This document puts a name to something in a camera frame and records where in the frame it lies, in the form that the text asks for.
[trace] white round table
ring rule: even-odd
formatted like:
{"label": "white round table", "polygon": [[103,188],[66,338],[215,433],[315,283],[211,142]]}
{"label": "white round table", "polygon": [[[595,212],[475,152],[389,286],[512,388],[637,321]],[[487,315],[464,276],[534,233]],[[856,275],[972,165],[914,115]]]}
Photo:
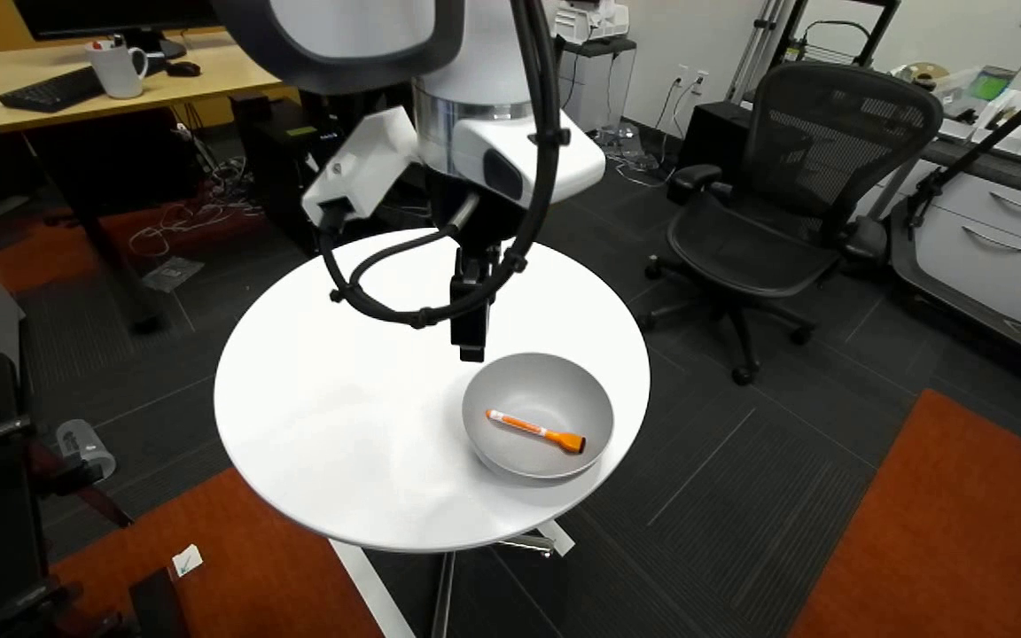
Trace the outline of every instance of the white round table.
{"label": "white round table", "polygon": [[[376,233],[338,249],[343,275],[420,238]],[[455,243],[378,262],[365,291],[395,308],[443,305]],[[547,350],[590,369],[615,401],[604,459],[562,484],[482,465],[460,393],[479,374],[451,325],[376,323],[331,302],[313,259],[276,281],[235,325],[215,369],[215,426],[240,479],[280,516],[388,552],[493,546],[562,519],[631,450],[648,406],[648,350],[622,298],[573,259],[534,246],[488,308],[487,361]]]}

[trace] black cable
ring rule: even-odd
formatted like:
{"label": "black cable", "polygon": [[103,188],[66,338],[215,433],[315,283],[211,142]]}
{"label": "black cable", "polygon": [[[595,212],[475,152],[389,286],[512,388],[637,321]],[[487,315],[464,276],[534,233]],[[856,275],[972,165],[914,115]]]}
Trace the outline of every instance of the black cable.
{"label": "black cable", "polygon": [[415,238],[415,243],[389,246],[389,249],[370,256],[347,281],[352,281],[356,286],[362,286],[362,276],[365,276],[376,262],[383,262],[383,259],[389,259],[389,256],[402,256],[402,252],[415,252],[415,249],[433,246],[433,243],[439,243],[439,238],[448,238],[448,233],[443,233],[443,231],[433,231],[433,233],[421,233],[421,238]]}
{"label": "black cable", "polygon": [[358,281],[343,281],[343,275],[334,259],[334,249],[338,249],[341,226],[343,226],[343,212],[325,212],[321,252],[324,252],[324,262],[325,262],[331,281],[338,286],[338,298],[352,302],[358,311],[365,311],[374,321],[433,325],[439,321],[458,321],[458,315],[482,308],[519,271],[525,271],[525,252],[531,249],[531,243],[544,231],[544,222],[547,222],[549,198],[553,198],[553,186],[558,186],[558,157],[562,157],[569,131],[562,131],[562,107],[558,107],[562,97],[558,97],[558,71],[553,71],[547,12],[540,0],[512,3],[512,12],[513,12],[513,29],[519,29],[525,81],[531,88],[534,145],[540,145],[534,191],[531,191],[531,206],[519,226],[519,238],[505,252],[505,262],[498,262],[498,271],[488,275],[488,281],[479,291],[472,291],[451,305],[439,305],[439,308],[395,311],[383,302],[376,302],[374,295],[365,295],[358,286]]}

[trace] chair wheel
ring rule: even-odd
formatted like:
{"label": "chair wheel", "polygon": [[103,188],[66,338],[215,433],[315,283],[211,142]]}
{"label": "chair wheel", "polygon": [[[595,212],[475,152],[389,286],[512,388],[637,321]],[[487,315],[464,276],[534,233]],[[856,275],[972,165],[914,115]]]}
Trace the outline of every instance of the chair wheel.
{"label": "chair wheel", "polygon": [[656,325],[656,315],[654,311],[637,311],[637,331],[654,333],[654,325]]}
{"label": "chair wheel", "polygon": [[660,256],[648,256],[644,281],[660,281],[660,276],[662,276]]}
{"label": "chair wheel", "polygon": [[750,388],[750,382],[755,382],[755,376],[758,376],[758,369],[755,369],[755,366],[739,366],[739,369],[732,369],[732,379],[734,379],[739,388]]}
{"label": "chair wheel", "polygon": [[817,331],[812,325],[797,325],[786,338],[790,338],[790,344],[809,344],[809,338],[817,338]]}

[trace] white bowl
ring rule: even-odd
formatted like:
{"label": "white bowl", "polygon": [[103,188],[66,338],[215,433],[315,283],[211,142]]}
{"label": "white bowl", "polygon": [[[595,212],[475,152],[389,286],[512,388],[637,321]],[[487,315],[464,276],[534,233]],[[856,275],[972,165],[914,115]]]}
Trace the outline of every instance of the white bowl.
{"label": "white bowl", "polygon": [[[585,437],[581,455],[505,431],[487,412],[508,412],[547,431]],[[464,431],[472,450],[512,474],[569,479],[585,471],[615,437],[615,406],[604,382],[558,354],[508,354],[475,374],[464,390]]]}

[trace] chair base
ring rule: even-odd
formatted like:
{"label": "chair base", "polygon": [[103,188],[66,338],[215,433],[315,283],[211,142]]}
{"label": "chair base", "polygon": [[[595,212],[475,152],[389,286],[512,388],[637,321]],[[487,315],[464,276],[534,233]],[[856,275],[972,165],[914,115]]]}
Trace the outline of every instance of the chair base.
{"label": "chair base", "polygon": [[[778,323],[786,323],[786,340],[790,344],[809,344],[812,333],[817,333],[817,323],[809,323],[804,315],[796,315],[790,308],[780,308],[780,305],[771,305],[771,302],[755,302],[755,298],[740,298],[734,291],[725,291],[725,286],[714,286],[707,281],[700,281],[689,265],[675,262],[675,259],[662,259],[662,256],[648,256],[648,265],[644,265],[644,276],[648,281],[660,281],[662,275],[675,275],[675,276],[685,276],[689,283],[708,291],[708,302],[714,302],[714,315],[718,321],[732,321],[734,325],[734,338],[739,338],[739,350],[740,350],[740,361],[732,366],[732,379],[739,388],[750,388],[755,382],[763,361],[758,361],[758,350],[755,350],[755,340],[753,340],[753,325],[750,325],[750,311],[758,311],[758,315],[771,315]],[[666,308],[644,308],[637,311],[637,325],[644,333],[656,331],[660,321],[666,315],[680,315],[689,308],[700,308],[703,302],[685,302],[685,305],[666,305]]]}

